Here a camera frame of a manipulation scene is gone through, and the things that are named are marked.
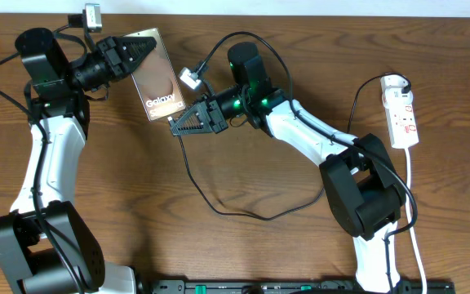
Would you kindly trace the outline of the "Galaxy S25 Ultra smartphone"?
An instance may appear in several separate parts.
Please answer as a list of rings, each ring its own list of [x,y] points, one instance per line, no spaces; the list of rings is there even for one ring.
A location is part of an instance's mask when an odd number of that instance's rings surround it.
[[[154,121],[184,110],[186,104],[158,28],[131,33],[128,37],[153,37],[157,43],[132,74],[148,119]]]

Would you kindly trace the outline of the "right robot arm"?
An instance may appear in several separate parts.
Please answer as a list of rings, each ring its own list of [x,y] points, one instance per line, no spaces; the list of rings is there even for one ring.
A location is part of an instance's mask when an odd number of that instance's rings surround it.
[[[275,87],[253,42],[228,50],[234,86],[204,94],[177,119],[173,136],[220,133],[228,120],[244,115],[249,124],[293,146],[318,166],[331,212],[352,236],[359,287],[389,293],[401,281],[392,241],[406,202],[406,187],[381,140],[341,132],[307,112]]]

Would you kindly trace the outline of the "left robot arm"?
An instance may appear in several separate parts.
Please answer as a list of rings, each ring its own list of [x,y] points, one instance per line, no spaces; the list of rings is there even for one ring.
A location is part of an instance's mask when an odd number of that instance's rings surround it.
[[[0,216],[0,268],[14,293],[145,293],[133,268],[104,259],[74,196],[93,92],[132,74],[157,43],[85,36],[82,56],[68,60],[64,38],[62,29],[34,28],[15,42],[30,76],[20,109],[33,145],[22,188]]]

